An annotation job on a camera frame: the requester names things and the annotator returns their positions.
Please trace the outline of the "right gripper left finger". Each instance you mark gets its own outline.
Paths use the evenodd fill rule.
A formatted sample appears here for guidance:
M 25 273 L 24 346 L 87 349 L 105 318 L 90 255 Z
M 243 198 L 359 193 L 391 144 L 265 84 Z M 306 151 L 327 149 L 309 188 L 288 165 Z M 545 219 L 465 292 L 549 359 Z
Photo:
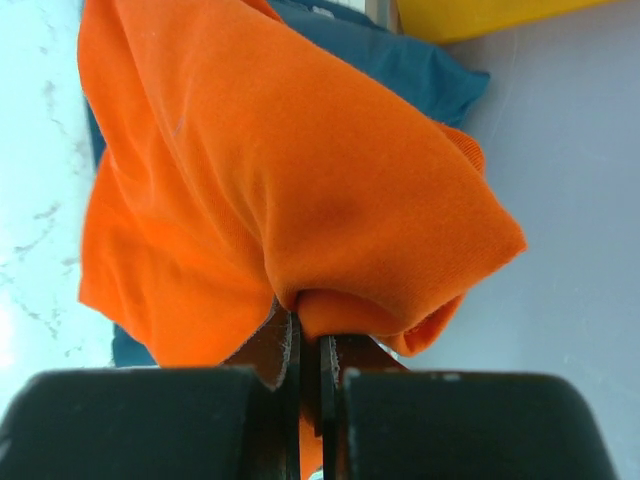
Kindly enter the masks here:
M 281 308 L 216 368 L 33 376 L 1 423 L 5 479 L 297 479 L 300 325 Z

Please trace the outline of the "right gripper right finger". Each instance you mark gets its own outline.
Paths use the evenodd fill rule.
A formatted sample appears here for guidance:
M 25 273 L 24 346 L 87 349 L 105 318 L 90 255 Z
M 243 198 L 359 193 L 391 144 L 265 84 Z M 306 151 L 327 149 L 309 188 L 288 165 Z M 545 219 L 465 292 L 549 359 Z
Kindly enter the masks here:
M 328 479 L 612 479 L 592 411 L 566 380 L 408 371 L 368 337 L 320 340 Z

